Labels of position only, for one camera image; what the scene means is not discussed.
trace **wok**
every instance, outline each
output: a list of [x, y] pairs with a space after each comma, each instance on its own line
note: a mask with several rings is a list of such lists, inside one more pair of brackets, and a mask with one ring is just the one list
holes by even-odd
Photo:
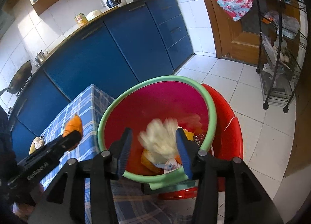
[[18, 71], [15, 73], [14, 77], [12, 78], [9, 84], [9, 87], [0, 91], [0, 96], [6, 90], [11, 94], [18, 93], [30, 76], [32, 76], [32, 74], [31, 74], [31, 62], [29, 60], [26, 63], [24, 63], [22, 67], [20, 67]]

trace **table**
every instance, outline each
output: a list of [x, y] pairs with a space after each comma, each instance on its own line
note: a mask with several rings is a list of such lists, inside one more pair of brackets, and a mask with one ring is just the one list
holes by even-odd
[[[48, 143], [63, 133], [66, 123], [75, 114], [82, 119], [82, 140], [74, 150], [66, 152], [60, 159], [60, 165], [41, 180], [44, 189], [48, 187], [68, 159], [87, 160], [100, 152], [97, 142], [98, 125], [104, 112], [113, 101], [114, 98], [92, 84], [65, 107], [44, 130], [43, 140]], [[121, 178], [119, 181], [111, 181], [111, 190], [118, 221], [121, 224], [190, 223], [191, 216], [180, 216], [170, 212], [165, 203], [157, 199], [157, 195], [144, 195], [140, 183]], [[89, 178], [86, 179], [85, 184], [85, 222], [91, 224]]]

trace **green rim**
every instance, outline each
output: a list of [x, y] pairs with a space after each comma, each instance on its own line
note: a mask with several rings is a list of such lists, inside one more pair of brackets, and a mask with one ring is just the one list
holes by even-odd
[[[100, 121], [100, 124], [98, 127], [98, 133], [97, 133], [98, 145], [99, 145], [99, 148], [101, 151], [106, 149], [106, 147], [103, 144], [102, 135], [104, 135], [104, 129], [105, 129], [107, 119], [108, 119], [109, 115], [111, 114], [111, 112], [113, 111], [113, 109], [125, 97], [127, 97], [131, 93], [137, 91], [138, 89], [140, 89], [144, 86], [148, 86], [150, 84], [154, 84], [154, 83], [158, 83], [158, 82], [164, 82], [164, 81], [179, 81], [179, 82], [188, 84], [188, 85], [194, 87], [202, 95], [202, 97], [206, 103], [207, 110], [208, 110], [208, 128], [207, 128], [206, 137], [205, 137], [203, 144], [201, 145], [200, 149], [203, 149], [206, 151], [208, 151], [210, 149], [212, 142], [214, 140], [215, 131], [216, 131], [216, 124], [217, 124], [216, 108], [215, 108], [215, 104], [213, 102], [211, 95], [201, 84], [199, 84], [198, 82], [196, 82], [190, 78], [186, 78], [186, 77], [182, 77], [182, 76], [163, 76], [163, 77], [153, 78], [153, 79], [144, 81], [142, 83], [139, 83], [136, 86], [133, 86], [132, 88], [128, 89], [126, 92], [121, 94], [108, 107], [108, 109], [105, 111], [105, 113], [104, 113], [104, 115]], [[187, 175], [184, 173], [183, 167], [181, 167], [177, 170], [174, 170], [170, 173], [162, 174], [162, 175], [143, 176], [143, 175], [137, 175], [137, 174], [133, 174], [131, 172], [125, 171], [123, 176], [128, 178], [128, 179], [131, 179], [133, 181], [140, 182], [140, 183], [148, 183], [148, 184], [150, 184], [151, 189], [158, 189], [158, 188], [162, 188], [164, 186], [174, 185], [174, 184], [177, 184], [179, 182], [182, 182], [182, 181], [188, 179]]]

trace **plastic basin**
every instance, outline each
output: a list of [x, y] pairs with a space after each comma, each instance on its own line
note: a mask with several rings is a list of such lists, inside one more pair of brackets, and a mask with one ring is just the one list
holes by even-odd
[[[217, 127], [212, 145], [214, 156], [224, 160], [231, 160], [233, 157], [243, 159], [243, 138], [237, 117], [235, 117], [228, 102], [219, 92], [206, 84], [202, 84], [202, 86], [212, 96], [217, 112]], [[218, 179], [218, 189], [219, 191], [225, 190], [225, 180], [223, 178]], [[197, 187], [159, 194], [159, 198], [162, 200], [181, 200], [196, 196]]]
[[216, 109], [211, 95], [198, 82], [181, 76], [164, 76], [142, 82], [119, 96], [104, 113], [99, 129], [100, 150], [108, 149], [111, 143], [120, 139], [125, 127], [133, 131], [133, 141], [126, 171], [123, 176], [141, 183], [148, 183], [151, 189], [175, 185], [187, 180], [183, 167], [168, 174], [153, 175], [141, 164], [143, 147], [137, 136], [145, 131], [155, 118], [164, 121], [176, 118], [178, 125], [192, 130], [187, 117], [200, 116], [206, 137], [201, 149], [208, 151], [216, 131]]

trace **cart wheel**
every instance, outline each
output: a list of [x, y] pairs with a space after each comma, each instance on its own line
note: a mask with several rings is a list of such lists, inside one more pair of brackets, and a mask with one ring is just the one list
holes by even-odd
[[267, 109], [269, 108], [268, 103], [266, 103], [266, 102], [263, 103], [263, 104], [262, 104], [262, 108], [265, 109], [265, 110], [267, 110]]
[[289, 111], [288, 107], [287, 107], [287, 106], [285, 106], [285, 107], [283, 108], [283, 112], [284, 112], [285, 114], [287, 114], [287, 113], [288, 113], [288, 111]]

